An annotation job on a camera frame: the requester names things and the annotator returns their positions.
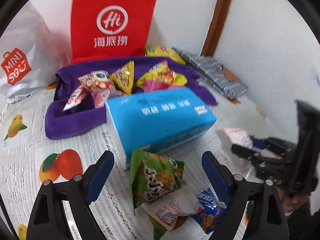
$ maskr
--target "white wall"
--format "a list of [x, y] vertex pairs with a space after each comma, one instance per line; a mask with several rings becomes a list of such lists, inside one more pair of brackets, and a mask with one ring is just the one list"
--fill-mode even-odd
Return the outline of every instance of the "white wall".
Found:
[[[72, 0], [31, 0], [49, 29], [70, 50]], [[217, 0], [157, 0], [148, 43], [176, 46], [200, 54]]]
[[[248, 84], [279, 134], [297, 141], [294, 100], [320, 108], [320, 45], [295, 8], [287, 0], [232, 0], [214, 56]], [[318, 186], [311, 208], [319, 207]]]

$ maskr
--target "blue tissue box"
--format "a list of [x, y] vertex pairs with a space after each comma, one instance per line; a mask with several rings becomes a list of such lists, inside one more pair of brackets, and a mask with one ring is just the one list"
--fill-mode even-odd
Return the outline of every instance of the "blue tissue box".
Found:
[[133, 94], [106, 101], [116, 153], [129, 168], [135, 148], [163, 153], [203, 135], [217, 118], [189, 88]]

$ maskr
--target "purple towel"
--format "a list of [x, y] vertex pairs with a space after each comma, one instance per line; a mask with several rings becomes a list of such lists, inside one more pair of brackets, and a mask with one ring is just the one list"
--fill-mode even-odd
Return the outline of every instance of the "purple towel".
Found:
[[[186, 65], [181, 65], [164, 57], [121, 57], [99, 61], [90, 61], [74, 64], [60, 69], [56, 76], [59, 83], [55, 92], [54, 101], [49, 106], [45, 117], [45, 134], [51, 140], [58, 140], [84, 134], [90, 129], [107, 121], [104, 107], [95, 109], [91, 95], [88, 95], [78, 106], [62, 111], [69, 96], [80, 85], [78, 77], [91, 71], [106, 70], [109, 74], [121, 68], [130, 60], [134, 61], [134, 81], [137, 81], [155, 64], [167, 60], [170, 69], [185, 75], [189, 87], [206, 104], [216, 106], [217, 102], [210, 92], [200, 86], [196, 79], [199, 75]], [[134, 89], [134, 93], [143, 92]]]

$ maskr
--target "silver bolt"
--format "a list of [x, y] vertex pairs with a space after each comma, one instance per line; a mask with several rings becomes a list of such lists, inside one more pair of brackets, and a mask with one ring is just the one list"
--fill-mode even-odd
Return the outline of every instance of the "silver bolt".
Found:
[[235, 178], [235, 180], [237, 180], [237, 181], [241, 181], [241, 180], [243, 179], [243, 177], [242, 177], [240, 174], [236, 174], [236, 175], [234, 176], [234, 178]]
[[80, 174], [78, 174], [78, 175], [74, 176], [73, 179], [74, 179], [75, 181], [79, 181], [79, 180], [82, 179], [82, 176], [81, 176]]
[[266, 180], [266, 184], [267, 184], [268, 186], [272, 186], [272, 185], [273, 185], [273, 182], [272, 182], [270, 179], [267, 179], [267, 180]]
[[46, 179], [42, 184], [45, 185], [45, 186], [48, 186], [50, 184], [50, 180]]

